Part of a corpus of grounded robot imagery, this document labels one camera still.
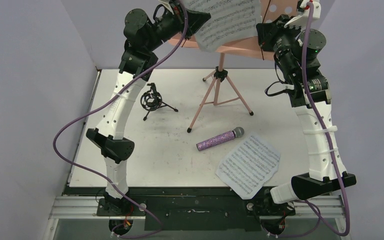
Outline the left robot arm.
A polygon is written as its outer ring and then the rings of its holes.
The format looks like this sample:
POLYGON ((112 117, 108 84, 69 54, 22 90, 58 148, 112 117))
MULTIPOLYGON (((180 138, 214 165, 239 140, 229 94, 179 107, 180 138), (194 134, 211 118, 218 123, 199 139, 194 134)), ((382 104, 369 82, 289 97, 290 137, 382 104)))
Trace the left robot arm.
POLYGON ((119 216, 129 210, 127 160, 135 147, 133 141, 124 137, 128 117, 153 69, 167 60, 175 49, 163 59, 158 59, 154 51, 178 33, 182 40, 190 39, 211 19, 210 13, 187 9, 176 0, 163 0, 155 9, 160 8, 164 9, 163 14, 152 18, 140 8, 126 15, 124 53, 111 99, 102 106, 104 114, 98 125, 86 131, 86 137, 104 157, 108 178, 104 199, 119 216))

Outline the pink music stand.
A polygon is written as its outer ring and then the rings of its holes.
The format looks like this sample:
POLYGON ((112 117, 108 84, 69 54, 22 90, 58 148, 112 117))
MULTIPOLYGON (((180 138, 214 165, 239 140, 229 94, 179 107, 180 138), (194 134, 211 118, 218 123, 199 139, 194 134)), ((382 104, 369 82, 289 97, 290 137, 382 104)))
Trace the pink music stand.
MULTIPOLYGON (((297 4, 296 0, 262 0, 261 1, 261 16, 263 22, 269 22, 270 20, 276 19, 278 16, 285 14, 288 16, 293 16, 297 13, 297 4)), ((234 85, 233 81, 228 75, 226 69, 224 69, 225 55, 237 55, 243 57, 251 57, 256 59, 262 59, 267 61, 274 60, 274 53, 269 51, 261 50, 258 45, 258 38, 256 36, 241 38, 235 41, 227 42, 220 46, 217 50, 217 53, 220 53, 218 66, 202 80, 205 82, 207 79, 211 78, 212 81, 207 89, 205 96, 203 97, 197 112, 193 120, 191 121, 187 132, 190 133, 192 128, 198 119, 198 116, 204 105, 212 104, 214 106, 219 106, 240 100, 248 111, 249 115, 253 116, 254 112, 251 110, 249 105, 246 103, 243 96, 240 94, 237 87, 234 85), (226 80, 237 97, 232 98, 226 101, 219 101, 219 92, 221 80, 226 80)))

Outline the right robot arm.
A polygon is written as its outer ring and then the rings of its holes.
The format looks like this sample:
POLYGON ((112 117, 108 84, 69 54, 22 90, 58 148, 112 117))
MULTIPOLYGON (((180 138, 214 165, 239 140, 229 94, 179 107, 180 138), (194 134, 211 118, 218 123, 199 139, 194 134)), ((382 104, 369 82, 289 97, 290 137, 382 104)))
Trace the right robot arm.
POLYGON ((317 58, 325 47, 326 37, 316 29, 288 27, 285 14, 275 21, 256 25, 262 51, 272 52, 281 70, 284 93, 300 121, 309 157, 307 173, 293 176, 285 184, 270 190, 262 207, 276 214, 284 203, 313 197, 354 186, 356 176, 342 163, 332 123, 332 96, 328 80, 320 71, 317 58))

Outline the black microphone tripod mount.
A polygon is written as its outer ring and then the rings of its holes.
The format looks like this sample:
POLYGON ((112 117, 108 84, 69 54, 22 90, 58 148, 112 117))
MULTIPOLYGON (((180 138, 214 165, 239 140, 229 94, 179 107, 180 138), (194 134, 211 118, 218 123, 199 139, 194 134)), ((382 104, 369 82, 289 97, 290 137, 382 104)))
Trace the black microphone tripod mount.
POLYGON ((150 90, 144 92, 140 98, 140 104, 142 108, 147 111, 143 121, 147 120, 150 112, 154 112, 164 107, 169 107, 176 113, 179 111, 177 108, 172 107, 163 101, 162 95, 157 91, 155 83, 148 83, 147 86, 150 86, 150 90))

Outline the sheet music page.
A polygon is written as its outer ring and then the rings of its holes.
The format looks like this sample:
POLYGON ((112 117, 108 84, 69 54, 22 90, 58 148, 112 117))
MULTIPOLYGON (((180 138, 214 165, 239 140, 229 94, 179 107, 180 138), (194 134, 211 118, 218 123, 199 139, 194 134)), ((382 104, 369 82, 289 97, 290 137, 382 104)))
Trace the sheet music page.
POLYGON ((210 20, 194 34, 205 52, 256 36, 256 25, 262 22, 259 0, 184 0, 183 4, 188 10, 210 14, 210 20))
POLYGON ((278 171, 280 160, 272 144, 251 132, 222 158, 215 174, 242 200, 250 200, 278 171))

